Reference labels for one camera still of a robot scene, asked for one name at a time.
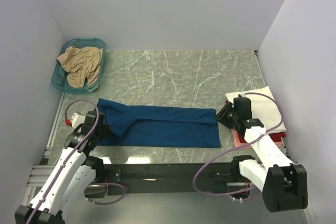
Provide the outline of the blue t-shirt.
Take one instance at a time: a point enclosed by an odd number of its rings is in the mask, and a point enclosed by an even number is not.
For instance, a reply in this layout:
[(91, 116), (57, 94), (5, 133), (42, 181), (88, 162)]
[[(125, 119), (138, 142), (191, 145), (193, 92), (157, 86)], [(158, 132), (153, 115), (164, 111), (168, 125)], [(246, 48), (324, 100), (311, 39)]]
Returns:
[(100, 98), (110, 133), (104, 146), (219, 148), (215, 109), (124, 105)]

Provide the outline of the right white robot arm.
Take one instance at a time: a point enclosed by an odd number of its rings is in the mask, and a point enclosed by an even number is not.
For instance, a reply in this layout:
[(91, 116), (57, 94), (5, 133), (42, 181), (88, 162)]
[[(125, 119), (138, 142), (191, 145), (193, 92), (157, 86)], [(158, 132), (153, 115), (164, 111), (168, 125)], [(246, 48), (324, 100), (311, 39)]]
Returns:
[(273, 142), (260, 119), (254, 119), (249, 98), (226, 102), (216, 115), (223, 126), (236, 130), (258, 156), (234, 157), (230, 175), (250, 180), (261, 192), (270, 212), (305, 209), (308, 205), (307, 171), (291, 161)]

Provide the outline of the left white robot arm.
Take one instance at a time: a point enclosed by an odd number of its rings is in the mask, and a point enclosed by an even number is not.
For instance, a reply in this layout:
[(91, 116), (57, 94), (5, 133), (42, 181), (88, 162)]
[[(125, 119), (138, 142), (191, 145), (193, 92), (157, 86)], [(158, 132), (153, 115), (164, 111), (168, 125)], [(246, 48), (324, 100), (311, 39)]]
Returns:
[(68, 135), (64, 149), (42, 189), (15, 212), (16, 223), (65, 223), (70, 207), (91, 183), (106, 181), (103, 160), (90, 152), (108, 135), (102, 112), (90, 111)]

